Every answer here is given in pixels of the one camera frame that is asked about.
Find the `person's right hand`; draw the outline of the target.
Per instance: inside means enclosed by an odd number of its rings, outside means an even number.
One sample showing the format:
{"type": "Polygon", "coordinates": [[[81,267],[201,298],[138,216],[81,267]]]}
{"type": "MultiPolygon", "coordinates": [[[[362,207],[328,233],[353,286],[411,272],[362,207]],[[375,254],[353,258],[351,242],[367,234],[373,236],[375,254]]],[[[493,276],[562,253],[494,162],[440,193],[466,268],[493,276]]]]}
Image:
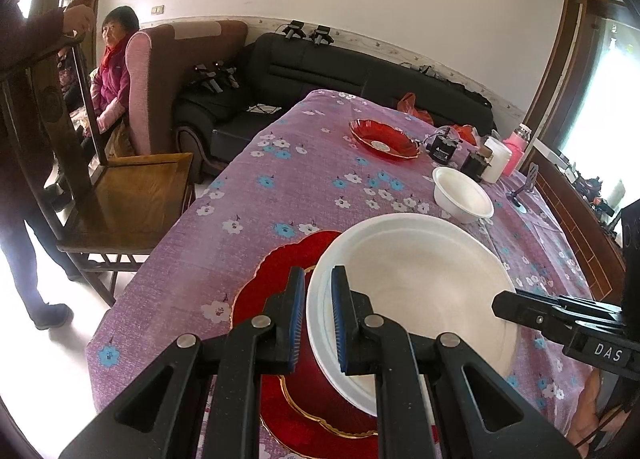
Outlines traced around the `person's right hand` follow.
{"type": "Polygon", "coordinates": [[[594,431],[600,423],[597,417],[597,398],[599,393],[600,370],[593,369],[586,380],[582,393],[579,395],[577,409],[572,421],[570,421],[570,428],[566,435],[567,440],[576,447],[582,458],[587,457],[589,446],[587,444],[579,446],[579,443],[594,431]]]}

